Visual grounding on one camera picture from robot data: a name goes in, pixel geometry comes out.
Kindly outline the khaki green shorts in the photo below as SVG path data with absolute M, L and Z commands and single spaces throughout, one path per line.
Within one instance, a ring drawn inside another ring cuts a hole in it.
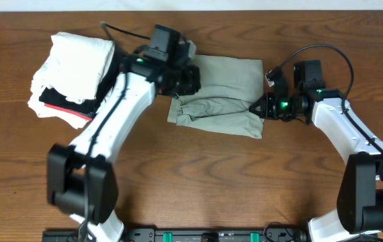
M 200 90 L 172 99 L 167 121 L 209 132 L 261 139 L 263 119 L 249 106 L 263 95 L 263 61 L 197 55 Z

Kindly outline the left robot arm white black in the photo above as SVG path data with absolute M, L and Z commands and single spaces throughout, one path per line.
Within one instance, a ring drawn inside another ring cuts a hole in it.
M 68 146 L 55 144 L 47 156 L 47 200 L 77 221 L 77 230 L 45 231 L 43 241 L 121 241 L 124 223 L 115 207 L 114 164 L 139 116 L 158 95 L 193 95 L 201 87 L 191 65 L 196 45 L 159 24 L 149 44 L 122 56 L 112 94 L 91 124 Z

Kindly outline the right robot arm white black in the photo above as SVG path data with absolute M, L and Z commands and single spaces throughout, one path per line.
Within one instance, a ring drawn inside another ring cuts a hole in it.
M 294 64 L 296 93 L 288 94 L 281 67 L 266 74 L 274 91 L 249 107 L 267 120 L 304 117 L 330 140 L 345 171 L 333 211 L 311 219 L 296 241 L 379 241 L 383 232 L 383 142 L 357 117 L 346 96 L 328 89 L 318 60 Z

